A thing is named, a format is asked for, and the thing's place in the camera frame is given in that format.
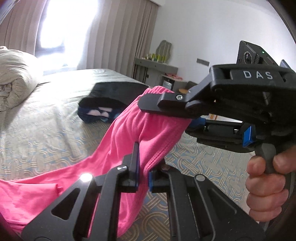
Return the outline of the person's right hand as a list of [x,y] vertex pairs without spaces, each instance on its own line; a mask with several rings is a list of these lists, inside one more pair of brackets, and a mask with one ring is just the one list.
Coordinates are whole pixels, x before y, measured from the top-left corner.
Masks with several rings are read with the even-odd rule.
[[285,189],[285,174],[295,171],[295,146],[276,155],[273,166],[276,174],[264,173],[266,161],[260,156],[253,156],[247,164],[246,203],[249,216],[255,221],[268,222],[281,213],[289,194]]

